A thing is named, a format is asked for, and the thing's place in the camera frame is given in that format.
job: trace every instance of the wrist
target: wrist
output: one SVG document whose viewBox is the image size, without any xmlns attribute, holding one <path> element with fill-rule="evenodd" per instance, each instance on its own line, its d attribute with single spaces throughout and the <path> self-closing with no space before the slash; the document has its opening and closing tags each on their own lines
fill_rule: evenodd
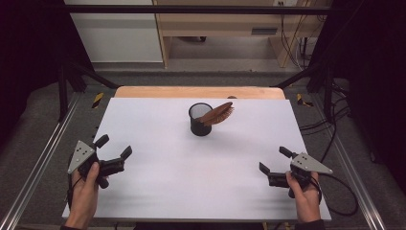
<svg viewBox="0 0 406 230">
<path fill-rule="evenodd" d="M 310 216 L 310 217 L 298 217 L 299 223 L 307 223 L 307 222 L 313 222 L 316 220 L 321 219 L 320 215 L 315 215 L 315 216 Z"/>
<path fill-rule="evenodd" d="M 69 214 L 65 226 L 70 228 L 87 229 L 88 221 L 83 215 L 77 215 L 75 212 Z"/>
</svg>

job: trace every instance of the metal bracket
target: metal bracket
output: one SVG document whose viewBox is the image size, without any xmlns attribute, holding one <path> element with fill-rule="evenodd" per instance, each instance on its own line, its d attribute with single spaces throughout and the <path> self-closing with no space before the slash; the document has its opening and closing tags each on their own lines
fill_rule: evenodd
<svg viewBox="0 0 406 230">
<path fill-rule="evenodd" d="M 85 143 L 78 141 L 78 144 L 75 147 L 74 155 L 69 165 L 68 174 L 71 174 L 75 169 L 83 164 L 93 153 L 95 153 L 94 149 L 92 149 Z"/>
<path fill-rule="evenodd" d="M 297 155 L 291 162 L 291 165 L 307 171 L 307 172 L 317 172 L 317 173 L 326 173 L 332 174 L 332 170 L 311 157 L 306 153 L 301 153 Z"/>
</svg>

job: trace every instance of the aluminum rail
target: aluminum rail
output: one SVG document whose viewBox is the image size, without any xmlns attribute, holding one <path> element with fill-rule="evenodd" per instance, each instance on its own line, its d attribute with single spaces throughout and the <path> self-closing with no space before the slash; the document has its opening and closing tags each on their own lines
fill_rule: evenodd
<svg viewBox="0 0 406 230">
<path fill-rule="evenodd" d="M 215 13 L 330 15 L 350 12 L 331 7 L 252 7 L 252 6 L 131 6 L 131 5 L 44 5 L 44 9 L 74 13 Z"/>
<path fill-rule="evenodd" d="M 311 98 L 317 107 L 320 115 L 323 119 L 326 116 L 323 113 L 322 109 L 322 99 L 320 95 L 312 94 Z M 333 127 L 327 129 L 328 135 L 332 137 Z M 338 160 L 343 167 L 344 174 L 346 175 L 347 180 L 349 181 L 350 186 L 352 187 L 355 195 L 358 198 L 358 204 L 361 208 L 365 220 L 372 230 L 386 230 L 386 226 L 382 220 L 382 217 L 379 215 L 375 205 L 373 204 L 372 198 L 368 193 L 367 188 L 362 182 L 361 176 L 359 175 L 356 168 L 353 166 L 349 154 L 346 152 L 346 149 L 341 142 L 340 136 L 337 133 L 334 140 L 334 147 L 337 149 Z"/>
<path fill-rule="evenodd" d="M 56 150 L 57 144 L 62 138 L 62 135 L 65 132 L 66 127 L 68 126 L 69 122 L 73 117 L 73 114 L 75 112 L 76 107 L 78 106 L 80 98 L 81 98 L 80 93 L 74 93 L 74 96 L 69 105 L 70 107 L 69 111 L 65 116 L 65 119 L 56 125 L 53 134 L 51 135 L 47 145 L 45 146 L 44 150 L 39 156 L 23 188 L 21 189 L 20 193 L 15 199 L 14 204 L 1 221 L 0 223 L 1 230 L 12 230 L 16 227 L 27 204 L 30 201 L 30 198 L 34 193 L 36 186 L 38 185 L 42 177 L 42 174 L 44 174 L 45 170 L 47 169 L 48 163 Z"/>
</svg>

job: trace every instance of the brown object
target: brown object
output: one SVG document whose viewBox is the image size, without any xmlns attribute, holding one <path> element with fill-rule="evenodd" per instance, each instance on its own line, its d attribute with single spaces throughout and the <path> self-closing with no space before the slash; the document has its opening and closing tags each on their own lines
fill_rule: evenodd
<svg viewBox="0 0 406 230">
<path fill-rule="evenodd" d="M 231 105 L 233 105 L 231 102 L 224 103 L 221 106 L 207 112 L 202 117 L 197 118 L 196 120 L 203 123 L 205 127 L 221 123 L 233 112 L 234 108 L 231 107 Z"/>
</svg>

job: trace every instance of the white wall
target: white wall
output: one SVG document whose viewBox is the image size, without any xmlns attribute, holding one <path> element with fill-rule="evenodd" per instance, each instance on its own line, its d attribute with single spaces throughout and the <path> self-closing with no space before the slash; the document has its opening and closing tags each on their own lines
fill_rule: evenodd
<svg viewBox="0 0 406 230">
<path fill-rule="evenodd" d="M 152 5 L 151 0 L 65 0 L 65 4 Z M 153 14 L 71 13 L 92 62 L 162 62 Z"/>
</svg>

